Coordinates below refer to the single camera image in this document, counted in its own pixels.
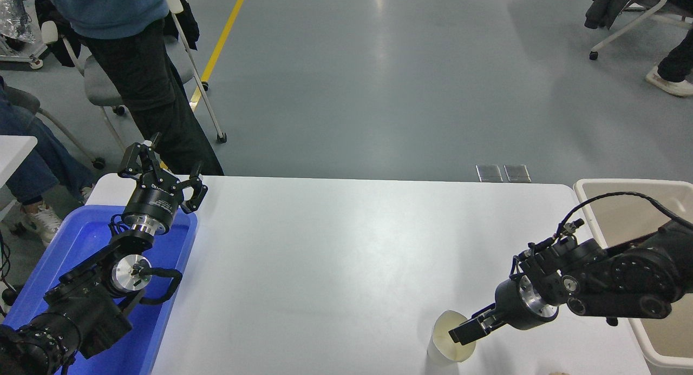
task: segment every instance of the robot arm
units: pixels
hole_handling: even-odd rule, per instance
[[[182,274],[152,267],[142,254],[153,247],[155,235],[168,232],[179,206],[185,213],[198,209],[207,188],[198,169],[180,182],[160,168],[154,156],[158,136],[126,151],[119,175],[134,178],[137,186],[122,222],[114,217],[109,225],[109,244],[63,274],[44,296],[49,308],[30,323],[17,331],[0,325],[0,373],[50,375],[60,367],[67,373],[78,351],[90,358],[132,330],[128,315],[134,306],[161,304],[175,293]],[[187,187],[193,196],[184,200]],[[143,297],[152,276],[172,278],[161,298]]]
[[[554,320],[562,304],[577,315],[606,317],[611,325],[621,317],[665,318],[672,302],[693,293],[693,225],[667,215],[674,219],[657,232],[608,249],[594,239],[577,243],[572,233],[582,220],[561,225],[561,233],[513,258],[495,303],[450,337],[465,345],[505,324],[534,328]]]

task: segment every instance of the leg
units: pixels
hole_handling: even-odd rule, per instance
[[[17,116],[15,108],[6,100],[0,101],[0,134],[26,136],[25,118]],[[20,203],[40,200],[43,193],[57,184],[57,178],[35,148],[7,180],[7,187]]]
[[[94,175],[89,168],[79,163],[65,149],[45,124],[23,107],[12,106],[15,115],[25,126],[25,135],[34,136],[38,143],[34,148],[50,168],[50,172],[67,188],[67,191],[77,200],[82,200],[80,190],[94,184]]]
[[[670,82],[682,82],[693,69],[693,30],[659,63],[659,76]]]
[[[160,131],[156,151],[169,168],[190,173],[202,161],[205,175],[223,175],[210,142],[176,81],[164,38],[163,22],[119,40],[84,38],[99,65],[118,89],[144,138]]]

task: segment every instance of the white sneaker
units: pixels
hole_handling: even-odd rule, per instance
[[[93,187],[84,187],[80,189],[80,194],[82,194],[82,204],[86,205],[87,200],[89,200],[89,197],[91,196],[91,192],[93,192],[94,188]]]
[[[664,80],[657,73],[658,67],[655,65],[652,70],[646,75],[645,79],[648,83],[663,90],[664,92],[680,97],[693,96],[693,84],[687,81],[670,82]]]
[[[34,232],[41,237],[44,246],[48,246],[55,237],[55,233],[60,228],[62,220],[55,215],[55,211],[48,207],[45,202],[39,205],[39,212],[32,214],[24,210],[24,226],[30,232]]]

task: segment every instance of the person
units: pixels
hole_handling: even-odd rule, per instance
[[[22,205],[22,224],[48,246],[62,220],[44,201],[43,194],[60,184],[80,202],[86,202],[94,175],[75,160],[50,129],[31,111],[10,103],[0,76],[0,134],[34,136],[36,146],[5,183]]]
[[[164,47],[166,0],[52,0],[118,90],[142,136],[171,171],[223,175]]]
[[[693,13],[693,0],[668,0],[679,8]],[[693,96],[693,84],[686,76],[693,69],[693,29],[659,65],[645,76],[648,83],[674,96]]]

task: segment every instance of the white paper cup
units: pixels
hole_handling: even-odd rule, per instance
[[[461,345],[453,342],[448,331],[458,327],[467,318],[457,311],[448,310],[438,317],[433,325],[433,333],[428,343],[428,357],[438,365],[460,363],[472,356],[476,342]]]

